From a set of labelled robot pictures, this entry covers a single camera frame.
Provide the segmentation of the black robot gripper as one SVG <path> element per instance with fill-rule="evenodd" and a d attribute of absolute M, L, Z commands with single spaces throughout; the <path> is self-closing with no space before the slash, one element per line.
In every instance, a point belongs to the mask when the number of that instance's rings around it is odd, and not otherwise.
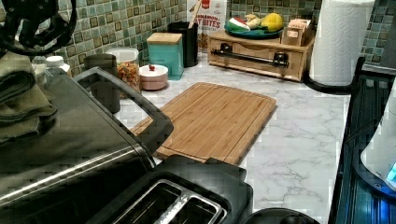
<path fill-rule="evenodd" d="M 65 47 L 77 25 L 77 0 L 67 21 L 59 12 L 60 0 L 1 0 L 5 21 L 1 49 L 26 56 L 44 56 Z"/>

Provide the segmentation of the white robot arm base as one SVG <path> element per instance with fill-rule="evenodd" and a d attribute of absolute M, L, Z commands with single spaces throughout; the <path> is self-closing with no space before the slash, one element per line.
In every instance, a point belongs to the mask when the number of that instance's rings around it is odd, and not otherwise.
<path fill-rule="evenodd" d="M 355 171 L 369 188 L 395 200 L 395 86 L 361 79 L 357 112 Z"/>

